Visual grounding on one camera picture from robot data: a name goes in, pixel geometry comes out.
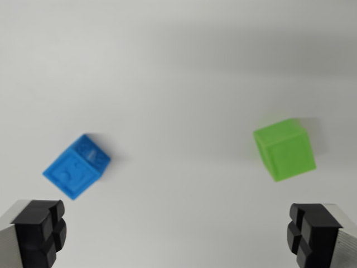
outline cube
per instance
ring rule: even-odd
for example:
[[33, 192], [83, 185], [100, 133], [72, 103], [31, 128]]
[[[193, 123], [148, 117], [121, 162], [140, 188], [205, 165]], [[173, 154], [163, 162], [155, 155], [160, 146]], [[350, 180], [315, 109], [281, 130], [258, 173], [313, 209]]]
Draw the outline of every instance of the cube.
[[87, 135], [82, 135], [44, 172], [68, 197], [76, 199], [102, 175], [110, 162]]
[[275, 181], [316, 168], [307, 131], [297, 119], [256, 130], [254, 138], [260, 156]]

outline blue cube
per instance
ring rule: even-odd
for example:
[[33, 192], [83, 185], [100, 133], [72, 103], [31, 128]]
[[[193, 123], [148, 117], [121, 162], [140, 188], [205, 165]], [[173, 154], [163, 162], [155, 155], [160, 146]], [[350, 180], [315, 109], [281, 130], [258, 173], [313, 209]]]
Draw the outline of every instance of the blue cube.
[[82, 135], [44, 172], [71, 199], [97, 181], [107, 168], [110, 157], [87, 135]]

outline green toy block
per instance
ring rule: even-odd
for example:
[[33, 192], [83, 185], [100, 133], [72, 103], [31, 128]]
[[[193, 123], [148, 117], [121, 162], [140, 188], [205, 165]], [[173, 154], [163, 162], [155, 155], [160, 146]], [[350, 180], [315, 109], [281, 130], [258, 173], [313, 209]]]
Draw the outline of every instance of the green toy block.
[[316, 169], [307, 131], [299, 120], [288, 119], [256, 130], [253, 135], [275, 181]]

